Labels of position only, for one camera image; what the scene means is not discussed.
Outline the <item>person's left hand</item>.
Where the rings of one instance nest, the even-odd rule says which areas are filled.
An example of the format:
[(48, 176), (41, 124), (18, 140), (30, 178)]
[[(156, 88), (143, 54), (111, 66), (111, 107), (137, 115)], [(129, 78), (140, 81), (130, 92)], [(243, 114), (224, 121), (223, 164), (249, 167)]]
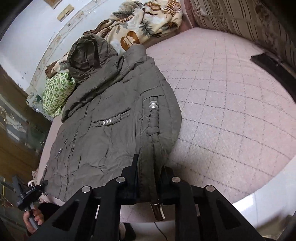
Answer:
[(30, 234), (33, 234), (37, 229), (34, 228), (34, 226), (30, 222), (30, 218), (34, 220), (34, 222), (37, 224), (37, 226), (41, 226), (44, 223), (44, 216), (41, 212), (41, 210), (34, 208), (30, 211), (25, 211), (23, 213), (23, 221), (25, 223), (25, 226), (27, 228), (27, 231)]

